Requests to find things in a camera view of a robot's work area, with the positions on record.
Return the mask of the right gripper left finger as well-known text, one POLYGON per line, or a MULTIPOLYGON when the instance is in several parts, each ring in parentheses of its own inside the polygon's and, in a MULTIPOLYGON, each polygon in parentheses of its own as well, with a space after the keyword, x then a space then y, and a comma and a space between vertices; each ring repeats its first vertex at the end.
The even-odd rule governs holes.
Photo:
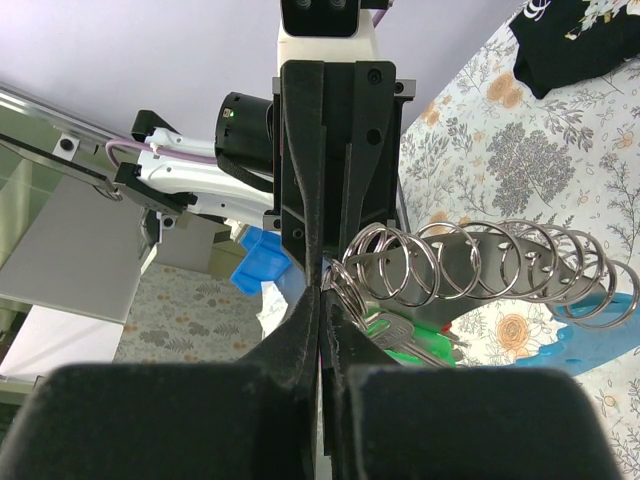
POLYGON ((311 479, 320 292, 232 363, 75 364, 20 408, 5 479, 311 479))

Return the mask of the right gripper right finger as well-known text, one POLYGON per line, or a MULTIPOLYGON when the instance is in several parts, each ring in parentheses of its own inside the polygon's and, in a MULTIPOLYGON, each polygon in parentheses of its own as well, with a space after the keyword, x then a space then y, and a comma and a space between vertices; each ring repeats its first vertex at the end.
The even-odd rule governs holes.
POLYGON ((325 454, 336 479, 617 479, 582 389, 552 369, 394 362, 321 296, 325 454))

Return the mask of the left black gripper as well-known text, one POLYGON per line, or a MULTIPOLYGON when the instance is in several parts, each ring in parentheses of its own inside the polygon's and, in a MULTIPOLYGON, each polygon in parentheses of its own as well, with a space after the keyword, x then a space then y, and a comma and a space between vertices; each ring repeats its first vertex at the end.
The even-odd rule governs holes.
POLYGON ((321 285, 365 226, 396 216, 402 110, 415 84, 390 61, 290 60, 276 96, 282 244, 321 285))

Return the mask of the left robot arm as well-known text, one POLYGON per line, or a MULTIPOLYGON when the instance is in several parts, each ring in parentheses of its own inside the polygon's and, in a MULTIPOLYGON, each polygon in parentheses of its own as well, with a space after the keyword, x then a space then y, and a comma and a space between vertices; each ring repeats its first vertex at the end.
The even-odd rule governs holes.
POLYGON ((114 182, 143 207, 233 219, 279 233, 309 282, 357 233, 396 213, 402 110, 416 84, 384 60, 289 60, 265 100, 229 94, 215 137, 179 134, 137 115, 114 182))

